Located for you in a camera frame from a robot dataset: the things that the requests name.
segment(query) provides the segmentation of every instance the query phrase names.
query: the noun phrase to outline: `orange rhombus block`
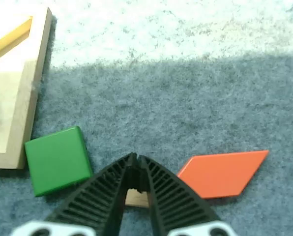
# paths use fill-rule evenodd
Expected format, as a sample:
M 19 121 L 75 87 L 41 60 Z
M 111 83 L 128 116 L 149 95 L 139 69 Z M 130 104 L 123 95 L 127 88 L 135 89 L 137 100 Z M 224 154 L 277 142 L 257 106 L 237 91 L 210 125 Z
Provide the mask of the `orange rhombus block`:
M 202 198 L 239 195 L 268 150 L 193 156 L 177 174 Z

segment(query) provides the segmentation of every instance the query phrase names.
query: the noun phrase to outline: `wooden tray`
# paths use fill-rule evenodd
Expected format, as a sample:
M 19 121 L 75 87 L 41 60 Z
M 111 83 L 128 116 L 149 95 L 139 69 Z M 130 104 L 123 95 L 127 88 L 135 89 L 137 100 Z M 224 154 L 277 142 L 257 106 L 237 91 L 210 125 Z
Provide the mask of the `wooden tray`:
M 39 6 L 25 13 L 22 28 L 0 37 L 0 168 L 21 169 L 24 145 L 30 139 L 52 14 Z M 23 18 L 0 9 L 0 23 Z

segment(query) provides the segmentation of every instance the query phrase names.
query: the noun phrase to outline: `green square block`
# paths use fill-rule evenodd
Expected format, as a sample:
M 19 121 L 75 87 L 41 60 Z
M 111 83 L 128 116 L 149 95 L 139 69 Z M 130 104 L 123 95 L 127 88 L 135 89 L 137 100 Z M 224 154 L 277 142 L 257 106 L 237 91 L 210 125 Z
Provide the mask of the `green square block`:
M 28 141 L 25 151 L 36 196 L 92 176 L 78 126 Z

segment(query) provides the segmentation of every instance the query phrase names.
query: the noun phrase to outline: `gray carpet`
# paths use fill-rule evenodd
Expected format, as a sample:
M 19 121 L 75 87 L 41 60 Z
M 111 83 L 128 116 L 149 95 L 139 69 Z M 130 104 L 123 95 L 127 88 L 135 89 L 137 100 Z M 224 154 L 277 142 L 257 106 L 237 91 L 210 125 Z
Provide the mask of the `gray carpet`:
M 239 197 L 210 203 L 241 236 L 293 236 L 293 1 L 36 2 L 55 18 L 33 139 L 79 125 L 95 172 L 131 151 L 177 173 L 268 149 Z M 73 189 L 36 198 L 27 169 L 0 170 L 0 236 Z M 128 207 L 120 235 L 152 235 L 148 211 Z

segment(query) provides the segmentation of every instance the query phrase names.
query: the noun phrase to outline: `yellow strip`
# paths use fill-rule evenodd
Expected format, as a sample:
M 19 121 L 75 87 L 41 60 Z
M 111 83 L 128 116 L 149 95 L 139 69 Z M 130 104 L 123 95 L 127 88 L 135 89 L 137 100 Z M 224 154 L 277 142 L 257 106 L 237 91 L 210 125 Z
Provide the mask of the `yellow strip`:
M 1 33 L 0 30 L 0 50 L 8 46 L 10 43 L 21 37 L 23 34 L 30 30 L 32 24 L 32 17 L 26 17 L 25 20 L 22 20 L 20 24 L 11 29 L 8 29 L 7 32 Z

